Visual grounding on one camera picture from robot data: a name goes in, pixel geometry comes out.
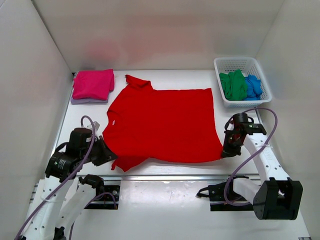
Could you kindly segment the red t-shirt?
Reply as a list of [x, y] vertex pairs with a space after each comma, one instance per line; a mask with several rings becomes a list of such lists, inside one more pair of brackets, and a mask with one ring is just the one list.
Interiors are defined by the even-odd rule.
[[149, 158], [200, 164], [221, 158], [214, 98], [206, 89], [154, 89], [149, 80], [126, 75], [126, 87], [107, 110], [102, 136], [117, 156], [111, 169], [128, 171]]

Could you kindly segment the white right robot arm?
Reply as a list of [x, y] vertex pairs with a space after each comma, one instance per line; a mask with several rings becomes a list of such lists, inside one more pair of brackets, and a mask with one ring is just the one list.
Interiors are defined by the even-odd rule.
[[235, 173], [227, 179], [223, 190], [225, 202], [238, 206], [238, 197], [252, 205], [259, 220], [295, 220], [298, 216], [303, 194], [300, 181], [292, 180], [280, 165], [272, 148], [271, 138], [265, 128], [245, 112], [234, 114], [224, 126], [224, 142], [221, 158], [241, 155], [245, 147], [250, 157], [236, 168], [239, 171], [246, 163], [253, 161], [258, 171], [260, 184], [249, 178], [237, 177]]

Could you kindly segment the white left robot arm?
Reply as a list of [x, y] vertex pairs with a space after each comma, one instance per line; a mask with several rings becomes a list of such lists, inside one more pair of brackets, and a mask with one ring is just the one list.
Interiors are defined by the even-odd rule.
[[50, 157], [45, 170], [40, 203], [25, 220], [16, 235], [17, 240], [65, 240], [76, 218], [90, 203], [115, 196], [105, 189], [104, 180], [93, 174], [79, 177], [79, 186], [67, 204], [65, 197], [77, 173], [86, 163], [100, 166], [116, 155], [110, 151], [102, 136], [84, 127], [77, 127], [69, 140], [60, 144]]

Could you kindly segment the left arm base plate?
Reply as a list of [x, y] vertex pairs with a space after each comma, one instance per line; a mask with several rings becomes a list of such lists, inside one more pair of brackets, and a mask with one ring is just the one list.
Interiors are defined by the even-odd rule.
[[86, 206], [86, 210], [117, 210], [120, 202], [120, 181], [104, 181], [104, 189], [99, 190], [96, 197]]

